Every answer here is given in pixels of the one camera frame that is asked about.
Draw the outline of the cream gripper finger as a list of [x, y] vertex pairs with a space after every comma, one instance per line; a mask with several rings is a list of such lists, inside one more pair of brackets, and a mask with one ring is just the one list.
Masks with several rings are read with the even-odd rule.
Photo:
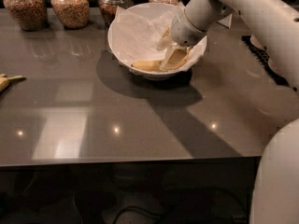
[[169, 49], [172, 46], [173, 39], [171, 36], [171, 29], [167, 28], [164, 33], [162, 34], [161, 38], [156, 44], [156, 49], [158, 51], [164, 51], [166, 49]]
[[162, 71], [171, 71], [180, 68], [188, 60], [190, 49], [187, 46], [171, 45], [160, 64]]

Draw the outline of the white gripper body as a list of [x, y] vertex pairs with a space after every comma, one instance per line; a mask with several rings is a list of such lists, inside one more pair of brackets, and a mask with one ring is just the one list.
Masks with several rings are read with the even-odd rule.
[[173, 18], [170, 34], [176, 43], [188, 47], [197, 45], [206, 36], [205, 32], [192, 26], [183, 10], [178, 11]]

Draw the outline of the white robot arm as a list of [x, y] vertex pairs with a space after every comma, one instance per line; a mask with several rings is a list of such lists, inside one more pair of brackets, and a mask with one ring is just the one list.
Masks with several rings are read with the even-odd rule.
[[[299, 89], [299, 13], [281, 0], [191, 0], [175, 15], [158, 50], [195, 46], [231, 11], [257, 37], [294, 91]], [[266, 146], [256, 175], [249, 224], [299, 224], [299, 119]]]

